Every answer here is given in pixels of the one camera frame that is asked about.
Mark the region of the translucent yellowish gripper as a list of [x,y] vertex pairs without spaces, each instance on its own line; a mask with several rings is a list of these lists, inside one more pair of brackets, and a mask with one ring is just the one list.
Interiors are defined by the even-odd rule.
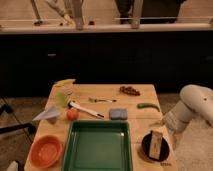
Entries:
[[176,148],[176,138],[174,136],[174,133],[166,126],[163,120],[157,120],[151,123],[150,127],[155,131],[164,133],[165,136],[168,138],[169,144],[172,149]]

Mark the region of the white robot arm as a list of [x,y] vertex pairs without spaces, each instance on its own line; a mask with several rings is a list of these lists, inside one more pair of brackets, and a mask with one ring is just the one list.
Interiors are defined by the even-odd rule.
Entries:
[[176,149],[183,132],[198,115],[213,127],[213,89],[189,84],[180,90],[179,101],[155,125],[167,127],[172,147]]

